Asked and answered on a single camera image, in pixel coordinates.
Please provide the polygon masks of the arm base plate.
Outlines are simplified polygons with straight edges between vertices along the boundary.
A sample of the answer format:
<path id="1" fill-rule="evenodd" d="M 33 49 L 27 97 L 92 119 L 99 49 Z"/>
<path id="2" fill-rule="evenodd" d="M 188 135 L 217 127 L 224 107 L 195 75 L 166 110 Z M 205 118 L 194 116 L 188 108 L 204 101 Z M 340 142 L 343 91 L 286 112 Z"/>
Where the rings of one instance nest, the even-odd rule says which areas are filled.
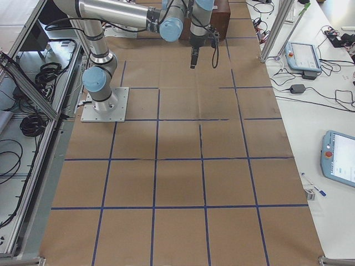
<path id="1" fill-rule="evenodd" d="M 81 122 L 124 122 L 129 98 L 128 87 L 112 89 L 111 97 L 104 102 L 94 101 L 90 94 L 84 104 Z"/>

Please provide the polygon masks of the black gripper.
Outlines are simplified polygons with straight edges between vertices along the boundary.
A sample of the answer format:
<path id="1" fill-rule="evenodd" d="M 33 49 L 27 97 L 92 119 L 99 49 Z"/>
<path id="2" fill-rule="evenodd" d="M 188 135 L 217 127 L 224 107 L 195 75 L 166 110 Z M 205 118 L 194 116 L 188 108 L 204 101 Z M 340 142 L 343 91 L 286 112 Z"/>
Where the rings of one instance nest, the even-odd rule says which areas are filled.
<path id="1" fill-rule="evenodd" d="M 199 57 L 199 48 L 205 45 L 208 38 L 208 32 L 203 27 L 191 26 L 190 27 L 190 44 L 191 48 L 191 62 L 190 68 L 195 69 Z"/>

